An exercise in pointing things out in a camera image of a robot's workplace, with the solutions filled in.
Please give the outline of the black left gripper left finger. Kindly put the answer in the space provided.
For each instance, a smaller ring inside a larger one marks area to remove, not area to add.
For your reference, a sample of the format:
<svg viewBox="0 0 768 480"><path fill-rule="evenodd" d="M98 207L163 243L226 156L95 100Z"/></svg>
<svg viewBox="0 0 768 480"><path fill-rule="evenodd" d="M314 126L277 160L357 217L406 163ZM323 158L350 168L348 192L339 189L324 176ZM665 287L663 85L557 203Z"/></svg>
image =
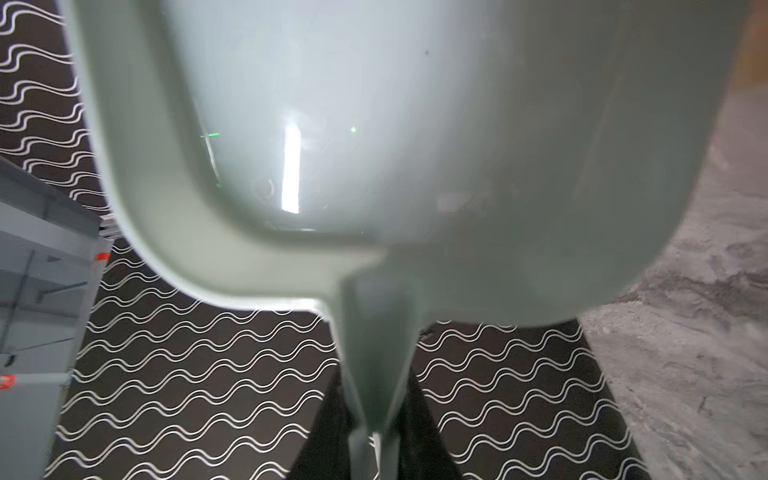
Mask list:
<svg viewBox="0 0 768 480"><path fill-rule="evenodd" d="M353 417L336 371L325 391L309 436L295 459L288 480L350 480L348 436Z"/></svg>

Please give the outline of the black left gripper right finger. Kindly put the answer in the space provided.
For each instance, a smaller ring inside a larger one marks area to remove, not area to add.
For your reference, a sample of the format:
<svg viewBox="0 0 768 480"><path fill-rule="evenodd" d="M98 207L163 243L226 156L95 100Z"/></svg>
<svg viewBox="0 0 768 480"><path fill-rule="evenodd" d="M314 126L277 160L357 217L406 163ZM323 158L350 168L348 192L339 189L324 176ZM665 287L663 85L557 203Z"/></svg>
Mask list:
<svg viewBox="0 0 768 480"><path fill-rule="evenodd" d="M416 374L409 372L406 393L397 418L400 435L400 480L460 480L462 474L432 418Z"/></svg>

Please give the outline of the light teal plastic dustpan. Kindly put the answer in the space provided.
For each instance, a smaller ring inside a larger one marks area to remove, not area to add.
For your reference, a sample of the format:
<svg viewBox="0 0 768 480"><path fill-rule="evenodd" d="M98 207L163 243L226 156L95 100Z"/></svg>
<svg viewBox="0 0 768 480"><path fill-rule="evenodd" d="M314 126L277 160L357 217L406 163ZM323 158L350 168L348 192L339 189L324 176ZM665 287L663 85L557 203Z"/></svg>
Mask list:
<svg viewBox="0 0 768 480"><path fill-rule="evenodd" d="M547 326L652 263L748 1L61 1L103 191L186 295L331 327L355 479L438 320Z"/></svg>

